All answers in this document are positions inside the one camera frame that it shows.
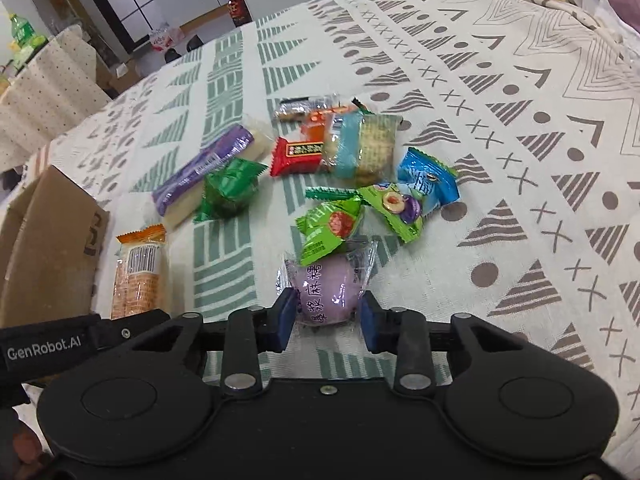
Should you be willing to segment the person's left hand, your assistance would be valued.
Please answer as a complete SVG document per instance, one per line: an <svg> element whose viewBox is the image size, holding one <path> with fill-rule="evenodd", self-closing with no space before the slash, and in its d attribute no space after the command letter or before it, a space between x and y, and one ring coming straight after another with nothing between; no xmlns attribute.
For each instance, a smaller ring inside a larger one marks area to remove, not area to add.
<svg viewBox="0 0 640 480"><path fill-rule="evenodd" d="M50 456L38 436L18 417L13 408L1 410L1 478L34 478Z"/></svg>

